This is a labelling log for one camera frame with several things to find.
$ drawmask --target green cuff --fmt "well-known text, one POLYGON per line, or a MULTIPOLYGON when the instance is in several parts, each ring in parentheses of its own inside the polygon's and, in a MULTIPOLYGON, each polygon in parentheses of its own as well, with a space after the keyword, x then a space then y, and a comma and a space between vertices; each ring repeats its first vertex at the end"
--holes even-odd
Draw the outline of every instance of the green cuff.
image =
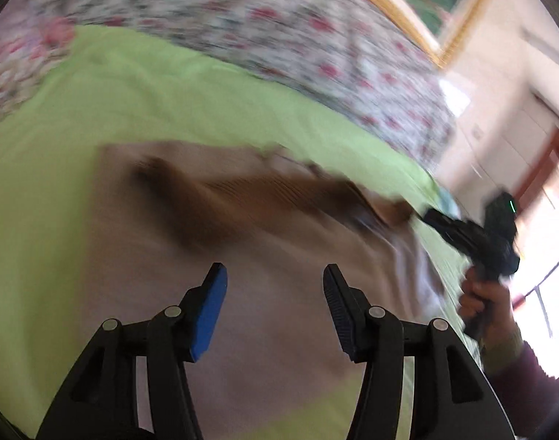
POLYGON ((521 354, 524 348, 522 333, 520 328, 516 329, 510 337, 501 344, 492 348, 481 348, 481 361, 483 363, 483 371, 486 375, 496 375, 513 363, 521 354))

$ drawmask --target green bed sheet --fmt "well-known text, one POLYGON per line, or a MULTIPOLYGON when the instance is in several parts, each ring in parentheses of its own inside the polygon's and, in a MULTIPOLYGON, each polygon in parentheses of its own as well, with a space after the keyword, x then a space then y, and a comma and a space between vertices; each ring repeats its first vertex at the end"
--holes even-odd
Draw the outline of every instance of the green bed sheet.
MULTIPOLYGON (((95 150, 157 139, 280 143, 416 208, 439 200, 416 163, 292 89, 131 30, 79 27, 73 54, 0 124, 0 410, 29 436, 83 347, 78 280, 95 150)), ((447 288, 442 314, 459 330, 452 299, 464 259, 416 229, 447 288)), ((344 438, 360 381, 249 438, 344 438)))

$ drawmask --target sleeve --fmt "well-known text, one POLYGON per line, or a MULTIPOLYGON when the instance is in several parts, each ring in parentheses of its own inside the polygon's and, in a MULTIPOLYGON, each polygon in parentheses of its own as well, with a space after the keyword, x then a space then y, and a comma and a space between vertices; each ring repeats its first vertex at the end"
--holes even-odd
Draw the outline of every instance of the sleeve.
POLYGON ((532 435, 559 400, 559 378, 544 372, 519 330, 502 346, 484 349, 482 360, 514 433, 532 435))

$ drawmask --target beige blanket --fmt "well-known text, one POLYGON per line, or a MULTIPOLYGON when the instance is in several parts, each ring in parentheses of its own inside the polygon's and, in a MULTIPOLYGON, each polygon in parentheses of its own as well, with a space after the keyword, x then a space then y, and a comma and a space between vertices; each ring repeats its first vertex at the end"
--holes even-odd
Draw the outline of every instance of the beige blanket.
MULTIPOLYGON (((206 438, 251 430, 359 369, 340 350, 324 299, 328 263, 339 264, 350 286, 400 319, 426 322, 437 310, 443 285, 410 225, 399 223, 407 214, 403 205, 277 151, 181 142, 104 147, 82 333, 88 338, 109 317, 150 319, 178 304, 221 261, 229 272, 227 297, 210 349, 188 376, 206 438), (267 182, 267 189, 252 191, 253 180, 285 183, 286 176, 312 192, 292 193, 286 203, 267 182), (251 180, 248 196, 241 184, 221 191, 234 179, 251 180), (249 210, 260 202, 267 208, 249 210), (237 207, 233 223, 220 216, 237 207)), ((141 426, 147 426, 144 402, 141 426)))

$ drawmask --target person's arm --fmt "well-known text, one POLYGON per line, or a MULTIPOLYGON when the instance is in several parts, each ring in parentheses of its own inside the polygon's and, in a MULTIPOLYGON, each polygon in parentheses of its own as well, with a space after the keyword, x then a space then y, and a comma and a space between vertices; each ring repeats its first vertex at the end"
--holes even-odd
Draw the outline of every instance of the person's arm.
POLYGON ((492 321, 481 344, 484 372, 514 433, 530 436, 559 399, 559 379, 546 375, 532 348, 522 340, 506 286, 479 282, 471 268, 461 288, 464 294, 458 313, 463 320, 483 311, 483 302, 474 294, 492 301, 492 321))

